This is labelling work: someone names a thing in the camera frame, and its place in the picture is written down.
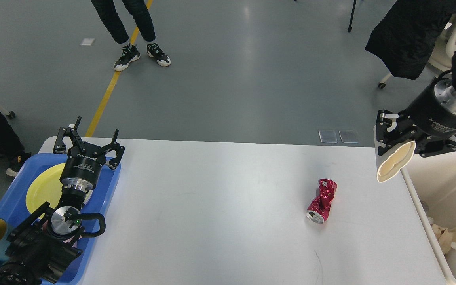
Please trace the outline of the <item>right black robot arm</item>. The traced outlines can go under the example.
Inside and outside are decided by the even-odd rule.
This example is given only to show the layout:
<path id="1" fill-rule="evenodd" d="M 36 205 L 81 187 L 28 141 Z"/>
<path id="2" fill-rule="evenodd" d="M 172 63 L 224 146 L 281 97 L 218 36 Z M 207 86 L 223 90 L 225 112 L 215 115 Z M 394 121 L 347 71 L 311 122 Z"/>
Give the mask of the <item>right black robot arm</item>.
<path id="1" fill-rule="evenodd" d="M 430 157 L 456 151 L 456 52 L 449 70 L 442 72 L 404 110 L 379 110 L 375 124 L 376 154 L 414 141 L 414 154 Z"/>

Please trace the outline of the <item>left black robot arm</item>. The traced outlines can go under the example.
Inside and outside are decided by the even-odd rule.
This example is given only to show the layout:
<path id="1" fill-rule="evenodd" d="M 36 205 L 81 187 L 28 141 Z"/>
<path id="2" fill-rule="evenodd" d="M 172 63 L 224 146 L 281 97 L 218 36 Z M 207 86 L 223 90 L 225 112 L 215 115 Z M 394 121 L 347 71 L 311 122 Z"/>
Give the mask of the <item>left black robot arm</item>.
<path id="1" fill-rule="evenodd" d="M 117 142 L 119 130 L 105 146 L 83 141 L 77 132 L 80 121 L 60 128 L 53 148 L 54 154 L 67 155 L 58 202 L 44 202 L 15 228 L 0 218 L 0 285 L 56 283 L 83 253 L 75 243 L 105 232 L 104 215 L 85 213 L 83 207 L 103 166 L 116 170 L 125 148 Z"/>

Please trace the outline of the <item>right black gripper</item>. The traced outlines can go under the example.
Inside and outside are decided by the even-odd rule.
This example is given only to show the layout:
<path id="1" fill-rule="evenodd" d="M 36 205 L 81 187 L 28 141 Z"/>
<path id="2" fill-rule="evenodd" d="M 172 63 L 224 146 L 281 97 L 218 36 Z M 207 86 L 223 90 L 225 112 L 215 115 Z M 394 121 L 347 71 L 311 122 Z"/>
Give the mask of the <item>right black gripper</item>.
<path id="1" fill-rule="evenodd" d="M 403 112 L 379 110 L 376 148 L 415 141 L 414 154 L 426 158 L 456 151 L 456 81 L 436 78 Z"/>

